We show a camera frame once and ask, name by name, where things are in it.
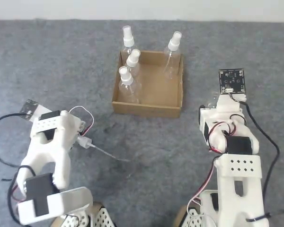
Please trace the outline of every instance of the open cardboard box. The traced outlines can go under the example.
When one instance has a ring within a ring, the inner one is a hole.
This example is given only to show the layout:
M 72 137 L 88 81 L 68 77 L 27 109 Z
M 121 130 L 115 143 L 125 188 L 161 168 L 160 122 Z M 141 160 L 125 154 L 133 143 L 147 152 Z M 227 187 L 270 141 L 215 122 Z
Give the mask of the open cardboard box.
M 163 75 L 164 53 L 141 51 L 139 80 L 142 84 L 140 104 L 123 102 L 119 95 L 119 68 L 126 59 L 120 53 L 117 67 L 115 88 L 112 99 L 114 112 L 117 114 L 134 114 L 144 117 L 173 117 L 180 116 L 183 101 L 183 56 L 179 61 L 178 75 L 166 79 Z

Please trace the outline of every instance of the white spray nozzle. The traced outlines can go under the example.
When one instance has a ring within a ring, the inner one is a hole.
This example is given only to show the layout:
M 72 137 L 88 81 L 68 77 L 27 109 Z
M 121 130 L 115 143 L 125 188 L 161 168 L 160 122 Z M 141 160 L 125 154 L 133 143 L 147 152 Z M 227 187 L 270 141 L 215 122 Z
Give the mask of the white spray nozzle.
M 121 80 L 125 85 L 131 85 L 133 82 L 133 77 L 131 73 L 128 71 L 127 67 L 122 66 L 119 68 L 119 73 L 121 76 Z
M 134 45 L 132 28 L 128 25 L 123 27 L 123 41 L 126 47 L 132 47 Z
M 135 67 L 139 61 L 141 52 L 138 49 L 133 49 L 132 53 L 128 56 L 126 64 L 129 67 Z
M 168 45 L 168 48 L 171 51 L 176 51 L 179 48 L 181 37 L 182 37 L 182 34 L 180 32 L 174 32 L 172 38 L 169 41 L 169 45 Z

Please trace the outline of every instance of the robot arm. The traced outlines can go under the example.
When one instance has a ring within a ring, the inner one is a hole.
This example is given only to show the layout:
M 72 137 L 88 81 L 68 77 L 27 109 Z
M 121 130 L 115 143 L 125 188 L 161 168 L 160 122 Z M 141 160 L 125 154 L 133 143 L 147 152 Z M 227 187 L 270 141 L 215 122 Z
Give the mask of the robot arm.
M 218 190 L 200 194 L 204 226 L 268 227 L 268 220 L 248 223 L 247 218 L 264 214 L 259 142 L 244 125 L 239 102 L 246 101 L 244 71 L 220 70 L 220 96 L 216 108 L 200 108 L 200 131 L 211 150 L 221 154 L 214 162 Z M 238 195 L 235 183 L 241 182 Z
M 65 214 L 75 214 L 88 220 L 85 212 L 93 204 L 89 189 L 80 187 L 63 191 L 69 185 L 71 161 L 68 152 L 84 128 L 84 122 L 67 111 L 42 114 L 33 121 L 31 142 L 22 166 L 30 166 L 37 174 L 32 176 L 27 168 L 21 168 L 17 184 L 25 201 L 18 204 L 19 220 L 28 225 Z M 38 175 L 50 162 L 55 163 L 54 173 Z

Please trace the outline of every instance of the clear plastic bottle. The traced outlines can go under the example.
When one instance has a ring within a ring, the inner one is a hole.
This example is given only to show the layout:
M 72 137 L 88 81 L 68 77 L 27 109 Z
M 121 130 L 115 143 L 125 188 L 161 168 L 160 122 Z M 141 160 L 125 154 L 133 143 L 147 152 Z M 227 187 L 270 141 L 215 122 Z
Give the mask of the clear plastic bottle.
M 164 49 L 165 60 L 163 65 L 163 74 L 168 79 L 174 78 L 179 70 L 181 52 L 179 50 L 182 34 L 174 32 L 168 46 Z
M 139 57 L 141 52 L 138 49 L 133 49 L 132 53 L 126 60 L 126 67 L 134 78 L 137 78 L 140 70 Z
M 127 103 L 140 103 L 141 84 L 136 81 L 127 67 L 119 68 L 121 80 L 119 83 L 119 91 L 122 100 Z
M 128 25 L 123 27 L 123 43 L 124 47 L 122 49 L 123 58 L 127 59 L 134 49 L 134 40 L 132 34 L 132 28 Z

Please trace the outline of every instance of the wire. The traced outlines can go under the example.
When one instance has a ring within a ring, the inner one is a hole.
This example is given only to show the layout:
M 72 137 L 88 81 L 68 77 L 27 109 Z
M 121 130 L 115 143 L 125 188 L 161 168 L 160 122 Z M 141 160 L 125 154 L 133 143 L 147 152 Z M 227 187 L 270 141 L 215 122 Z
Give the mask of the wire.
M 11 197 L 12 197 L 15 201 L 17 201 L 17 202 L 23 202 L 24 200 L 17 199 L 17 198 L 14 196 L 14 192 L 15 192 L 15 190 L 16 190 L 17 188 L 18 188 L 18 185 L 15 185 L 15 186 L 13 187 Z
M 81 133 L 81 135 L 84 136 L 91 129 L 91 127 L 93 127 L 95 123 L 95 118 L 90 111 L 88 111 L 85 107 L 81 105 L 74 106 L 72 109 L 69 110 L 69 113 L 72 112 L 76 108 L 82 108 L 83 110 L 85 110 L 91 116 L 91 119 L 92 119 L 92 123 Z
M 237 114 L 237 113 L 234 113 L 234 114 L 232 114 L 232 115 L 229 116 L 229 119 L 231 119 L 231 117 L 233 117 L 233 116 L 238 116 L 238 117 L 243 118 L 243 120 L 244 120 L 244 125 L 247 125 L 247 121 L 246 121 L 246 119 L 245 119 L 242 115 Z
M 2 117 L 0 117 L 0 121 L 4 118 L 7 118 L 7 117 L 12 117 L 12 116 L 25 116 L 27 115 L 26 113 L 10 113 L 10 114 L 7 114 L 7 115 L 4 115 Z M 2 158 L 0 158 L 0 162 L 2 164 L 5 164 L 6 166 L 9 166 L 9 167 L 12 167 L 12 168 L 18 168 L 19 165 L 16 165 L 16 164 L 13 164 L 13 163 L 10 163 L 10 162 L 6 162 L 4 161 Z
M 108 155 L 108 156 L 110 156 L 110 157 L 112 157 L 112 158 L 114 158 L 114 159 L 116 159 L 116 160 L 118 160 L 118 161 L 122 161 L 122 162 L 130 162 L 130 160 L 129 160 L 129 159 L 117 158 L 116 156 L 113 156 L 113 155 L 109 154 L 108 152 L 106 152 L 106 151 L 102 150 L 101 148 L 98 148 L 98 147 L 97 147 L 96 145 L 94 145 L 94 144 L 92 144 L 92 146 L 91 146 L 91 147 L 93 147 L 93 148 L 95 148 L 95 149 L 97 149 L 97 150 L 101 151 L 102 153 L 104 153 L 104 154 L 106 154 L 106 155 Z
M 217 126 L 219 126 L 220 124 L 222 124 L 222 123 L 226 123 L 226 124 L 228 125 L 228 128 L 229 128 L 228 134 L 231 134 L 231 127 L 229 126 L 229 124 L 228 124 L 227 122 L 217 122 L 217 123 L 210 129 L 210 131 L 209 131 L 209 133 L 208 133 L 208 146 L 209 146 L 209 150 L 211 150 L 211 151 L 213 151 L 213 152 L 215 152 L 215 153 L 217 153 L 217 154 L 219 154 L 219 155 L 223 154 L 223 152 L 221 152 L 221 151 L 219 151 L 219 150 L 213 148 L 213 147 L 211 146 L 211 144 L 210 144 L 210 140 L 209 140 L 209 139 L 210 139 L 210 135 L 212 134 L 212 132 L 214 131 L 214 129 L 215 129 Z
M 12 196 L 12 193 L 13 193 L 13 188 L 14 188 L 14 184 L 15 184 L 16 178 L 17 178 L 18 173 L 19 173 L 19 170 L 20 170 L 21 168 L 27 168 L 27 169 L 29 169 L 29 170 L 31 171 L 32 175 L 33 175 L 33 176 L 36 176 L 36 174 L 35 174 L 34 170 L 32 169 L 32 167 L 26 166 L 26 165 L 19 166 L 18 170 L 16 171 L 16 173 L 15 173 L 15 175 L 14 175 L 14 177 L 13 177 L 13 179 L 12 179 L 10 185 L 9 185 L 8 196 L 7 196 L 9 213 L 10 213 L 11 217 L 13 218 L 13 220 L 14 220 L 17 224 L 19 224 L 19 225 L 21 225 L 21 223 L 20 223 L 20 221 L 17 219 L 17 217 L 15 216 L 15 213 L 14 213 L 14 210 L 13 210 L 13 207 L 12 207 L 12 204 L 11 204 L 11 196 Z
M 247 222 L 254 222 L 254 221 L 259 221 L 259 220 L 264 219 L 264 218 L 271 218 L 272 216 L 281 215 L 281 214 L 284 214 L 284 209 L 278 210 L 276 212 L 268 212 L 268 213 L 265 213 L 264 215 L 256 217 L 256 218 L 246 219 L 246 221 Z
M 257 123 L 256 119 L 253 117 L 253 115 L 251 114 L 250 111 L 250 107 L 246 102 L 243 101 L 238 101 L 236 99 L 233 98 L 232 94 L 229 93 L 229 96 L 231 97 L 232 100 L 234 100 L 235 102 L 239 102 L 240 104 L 244 105 L 246 107 L 246 111 L 249 115 L 249 117 L 251 118 L 252 122 L 254 123 L 254 125 L 256 126 L 256 128 L 268 139 L 268 141 L 270 143 L 272 143 L 272 145 L 275 147 L 276 149 L 276 156 L 274 158 L 274 160 L 272 161 L 272 163 L 270 164 L 266 179 L 264 181 L 264 185 L 263 185 L 263 190 L 262 190 L 262 195 L 263 195 L 263 203 L 265 203 L 265 198 L 266 198 L 266 192 L 267 192 L 267 187 L 268 187 L 268 183 L 271 177 L 271 173 L 275 167 L 276 162 L 278 161 L 279 157 L 280 157 L 280 148 L 279 146 L 270 138 L 270 136 L 259 126 L 259 124 Z M 275 213 L 266 213 L 262 216 L 256 217 L 256 218 L 251 218 L 251 219 L 246 219 L 247 222 L 254 222 L 254 221 L 258 221 L 264 218 L 270 218 L 272 216 L 275 215 L 280 215 L 280 214 L 284 214 L 284 209 L 276 211 Z
M 264 181 L 264 185 L 263 185 L 263 190 L 262 190 L 262 194 L 263 194 L 263 202 L 265 202 L 265 198 L 266 198 L 266 192 L 267 192 L 267 187 L 268 187 L 268 183 L 269 183 L 269 180 L 270 180 L 270 177 L 271 177 L 271 173 L 275 167 L 275 164 L 276 162 L 278 161 L 279 157 L 280 157 L 280 149 L 279 149 L 279 146 L 270 138 L 270 136 L 267 135 L 266 132 L 264 132 L 264 130 L 259 126 L 259 124 L 257 123 L 257 121 L 255 120 L 255 118 L 253 117 L 253 115 L 251 114 L 251 111 L 250 111 L 250 108 L 249 108 L 249 105 L 246 103 L 246 102 L 243 102 L 243 101 L 238 101 L 236 99 L 234 99 L 232 97 L 232 94 L 229 93 L 231 99 L 233 99 L 235 102 L 239 102 L 240 104 L 244 105 L 246 107 L 246 111 L 249 115 L 249 117 L 251 118 L 252 122 L 255 124 L 256 128 L 269 140 L 269 142 L 271 142 L 273 144 L 273 146 L 275 147 L 276 149 L 276 156 L 274 158 L 274 160 L 272 161 L 270 167 L 269 167 L 269 170 L 268 170 L 268 173 L 267 173 L 267 176 L 266 176 L 266 179 Z
M 200 186 L 200 188 L 197 190 L 197 192 L 193 195 L 193 197 L 188 201 L 188 204 L 186 206 L 186 211 L 187 213 L 190 215 L 189 213 L 189 205 L 191 204 L 191 202 L 195 202 L 195 198 L 197 198 L 197 196 L 204 190 L 204 188 L 208 185 L 212 175 L 213 175 L 213 169 L 214 169 L 214 161 L 215 159 L 217 159 L 218 157 L 220 156 L 216 156 L 213 158 L 213 161 L 212 161 L 212 165 L 211 165 L 211 168 L 210 168 L 210 171 L 205 179 L 205 181 L 203 182 L 203 184 Z

